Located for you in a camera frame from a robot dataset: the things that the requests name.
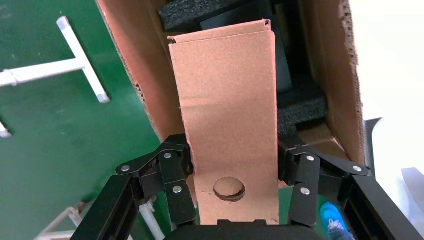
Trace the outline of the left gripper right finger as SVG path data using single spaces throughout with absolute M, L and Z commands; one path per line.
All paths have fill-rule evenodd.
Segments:
M 422 239 L 363 165 L 324 154 L 300 140 L 279 141 L 278 178 L 293 188 L 289 225 L 313 230 L 321 195 L 341 207 L 357 240 Z

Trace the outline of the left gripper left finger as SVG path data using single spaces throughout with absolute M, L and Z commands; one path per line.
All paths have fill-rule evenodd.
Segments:
M 165 193 L 171 229 L 194 225 L 197 212 L 187 185 L 193 174 L 185 134 L 169 136 L 155 151 L 116 168 L 73 240 L 127 240 L 140 206 Z

